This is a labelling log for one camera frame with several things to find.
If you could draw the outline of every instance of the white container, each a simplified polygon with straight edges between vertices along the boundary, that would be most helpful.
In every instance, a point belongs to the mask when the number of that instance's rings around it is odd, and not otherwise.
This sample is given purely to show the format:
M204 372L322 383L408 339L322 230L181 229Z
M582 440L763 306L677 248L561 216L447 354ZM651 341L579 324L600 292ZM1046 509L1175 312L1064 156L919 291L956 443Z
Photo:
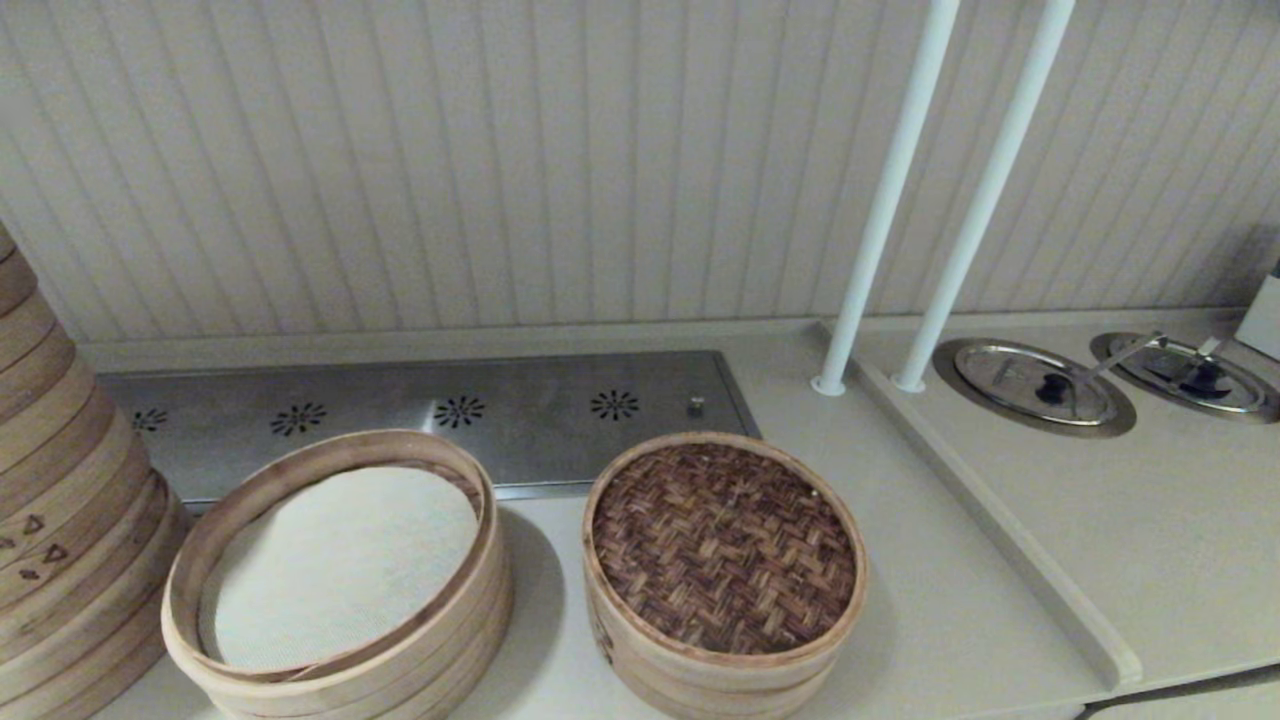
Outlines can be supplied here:
M1280 264L1262 281L1235 340L1280 360Z

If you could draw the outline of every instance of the pole base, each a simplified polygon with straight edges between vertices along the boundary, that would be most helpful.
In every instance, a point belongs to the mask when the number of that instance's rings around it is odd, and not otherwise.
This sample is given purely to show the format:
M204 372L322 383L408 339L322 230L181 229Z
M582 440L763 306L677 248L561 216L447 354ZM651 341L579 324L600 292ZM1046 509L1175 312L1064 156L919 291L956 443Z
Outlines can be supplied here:
M840 380L836 380L833 387L824 386L822 383L822 375L814 375L814 378L809 380L809 387L812 387L819 395L826 395L827 397L840 397L841 395L845 395L846 389L845 383Z
M897 386L897 389L902 392L910 392L913 395L924 392L924 380L915 380L915 384L902 384L902 378L899 377L897 373L893 373L893 377L890 379L892 379L893 384Z

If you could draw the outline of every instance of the woven bamboo lid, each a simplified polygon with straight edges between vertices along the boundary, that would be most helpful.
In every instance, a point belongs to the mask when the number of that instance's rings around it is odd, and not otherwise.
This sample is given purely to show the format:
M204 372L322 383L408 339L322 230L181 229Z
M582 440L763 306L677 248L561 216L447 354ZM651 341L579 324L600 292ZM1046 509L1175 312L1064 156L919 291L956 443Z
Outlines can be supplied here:
M847 626L861 541L826 483L750 438L686 437L644 443L599 480L590 547L621 601L722 653L788 652Z

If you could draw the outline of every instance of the backsplash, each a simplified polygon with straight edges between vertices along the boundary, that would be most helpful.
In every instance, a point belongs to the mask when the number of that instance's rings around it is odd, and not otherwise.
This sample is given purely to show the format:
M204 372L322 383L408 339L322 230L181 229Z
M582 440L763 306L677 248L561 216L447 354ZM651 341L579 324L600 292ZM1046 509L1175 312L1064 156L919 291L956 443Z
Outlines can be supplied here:
M1042 4L964 3L870 311ZM10 0L0 218L79 341L833 314L925 3ZM961 311L1247 304L1280 9L1082 1Z

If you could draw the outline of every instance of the stainless steel panel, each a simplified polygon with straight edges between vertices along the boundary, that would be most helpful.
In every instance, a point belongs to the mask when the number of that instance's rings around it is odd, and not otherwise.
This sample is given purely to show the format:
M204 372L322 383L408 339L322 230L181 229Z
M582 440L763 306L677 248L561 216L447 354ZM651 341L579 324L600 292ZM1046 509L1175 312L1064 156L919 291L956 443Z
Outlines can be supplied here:
M207 503L312 442L412 428L474 454L498 496L581 495L618 454L655 436L760 437L718 352L104 375L152 460Z

